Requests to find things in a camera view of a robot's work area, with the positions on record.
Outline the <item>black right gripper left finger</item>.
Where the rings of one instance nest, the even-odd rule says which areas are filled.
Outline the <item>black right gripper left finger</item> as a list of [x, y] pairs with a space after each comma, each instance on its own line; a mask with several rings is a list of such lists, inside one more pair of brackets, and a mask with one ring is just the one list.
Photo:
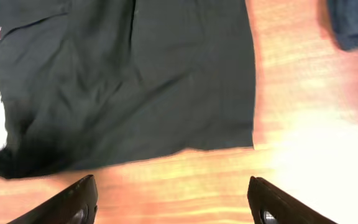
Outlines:
[[86, 175], [8, 224], [93, 224], [97, 202], [95, 178]]

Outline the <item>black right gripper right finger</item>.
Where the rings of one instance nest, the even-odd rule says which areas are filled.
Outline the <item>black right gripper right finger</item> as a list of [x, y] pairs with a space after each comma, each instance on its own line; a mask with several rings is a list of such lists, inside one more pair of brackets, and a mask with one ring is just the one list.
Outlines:
[[247, 199], [255, 224], [336, 224], [261, 177], [250, 178]]

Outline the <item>black t-shirt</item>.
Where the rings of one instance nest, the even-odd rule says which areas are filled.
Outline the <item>black t-shirt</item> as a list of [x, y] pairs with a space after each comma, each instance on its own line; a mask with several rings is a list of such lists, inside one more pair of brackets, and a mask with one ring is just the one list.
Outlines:
[[252, 147], [244, 1], [0, 1], [0, 177]]

